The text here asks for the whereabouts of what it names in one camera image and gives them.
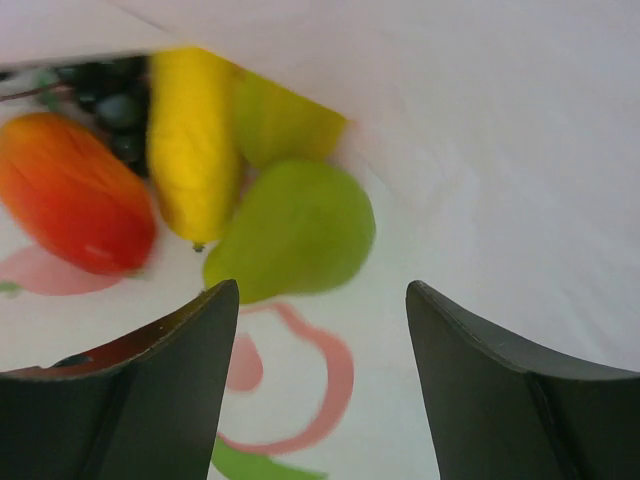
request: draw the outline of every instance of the fruit stem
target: fruit stem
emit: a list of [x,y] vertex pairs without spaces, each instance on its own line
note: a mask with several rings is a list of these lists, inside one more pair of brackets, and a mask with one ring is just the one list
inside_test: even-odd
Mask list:
[[12,93],[11,95],[0,95],[0,103],[6,102],[8,100],[17,100],[19,98],[32,97],[34,95],[49,92],[61,86],[63,86],[62,82],[56,82],[42,87],[32,88],[31,90],[25,90],[24,92]]

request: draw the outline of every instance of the yellow-green fruit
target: yellow-green fruit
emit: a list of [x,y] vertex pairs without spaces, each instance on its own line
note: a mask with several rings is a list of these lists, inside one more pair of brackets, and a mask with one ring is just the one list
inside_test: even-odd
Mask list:
[[349,281],[375,237],[369,198],[324,162],[284,160],[247,192],[204,265],[206,286],[235,279],[240,302],[323,292]]
[[236,67],[200,48],[151,56],[148,161],[171,230],[195,244],[218,239],[242,181],[233,142]]
[[235,98],[238,145],[257,168],[285,158],[324,160],[346,125],[342,115],[250,72]]

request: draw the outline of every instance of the fake fruit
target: fake fruit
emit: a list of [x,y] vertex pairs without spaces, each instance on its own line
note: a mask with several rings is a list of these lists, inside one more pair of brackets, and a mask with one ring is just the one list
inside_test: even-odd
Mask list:
[[148,175],[145,131],[149,86],[144,75],[146,66],[146,57],[138,56],[45,70],[40,74],[37,86],[55,84],[57,87],[41,93],[39,100],[50,111],[62,111],[60,104],[71,100],[92,115],[94,126],[100,130],[112,153],[132,172],[144,178]]
[[109,148],[133,173],[140,177],[148,176],[145,158],[144,132],[112,135]]
[[156,53],[150,67],[149,171],[167,225],[200,249],[222,235],[242,181],[231,130],[235,67],[191,47]]
[[91,273],[139,270],[156,236],[142,181],[91,132],[54,113],[0,129],[0,200],[38,244]]
[[235,279],[242,304],[323,292],[358,272],[374,236],[371,203],[352,177],[323,162],[284,160],[246,193],[205,261],[204,281]]
[[96,123],[109,132],[143,130],[146,122],[144,107],[126,93],[110,95],[95,105]]
[[257,168],[283,158],[324,160],[345,124],[340,114],[254,73],[246,72],[236,91],[235,134]]

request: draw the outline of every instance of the pink painted pattern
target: pink painted pattern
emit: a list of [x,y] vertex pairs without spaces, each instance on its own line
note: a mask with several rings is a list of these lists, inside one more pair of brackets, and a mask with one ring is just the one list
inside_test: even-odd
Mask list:
[[0,262],[0,290],[6,292],[79,295],[104,290],[121,280],[119,276],[85,272],[37,245],[22,248]]
[[[322,404],[311,423],[291,438],[266,444],[244,444],[235,442],[222,433],[218,434],[229,447],[241,452],[258,455],[282,455],[312,447],[333,431],[342,419],[353,393],[354,363],[346,343],[337,336],[309,324],[291,305],[276,302],[265,306],[246,308],[240,313],[268,311],[274,311],[294,335],[312,344],[324,356],[327,366],[327,389]],[[242,368],[242,365],[239,364],[232,365],[229,369],[232,380],[228,386],[232,389],[232,385],[241,386],[244,387],[244,390],[243,388],[239,390],[246,391],[247,386],[255,388],[259,384],[259,380],[256,381],[256,379],[258,378],[258,369],[259,376],[262,378],[262,362],[260,361],[258,367],[255,358],[247,360],[254,355],[253,352],[249,353],[249,350],[255,348],[255,345],[253,347],[248,345],[247,338],[241,337],[239,341],[241,344],[236,350],[236,356],[232,357],[232,363],[239,362],[244,357],[245,366],[248,368]]]
[[236,392],[250,392],[262,382],[262,359],[251,337],[242,333],[236,337],[227,373],[227,388]]

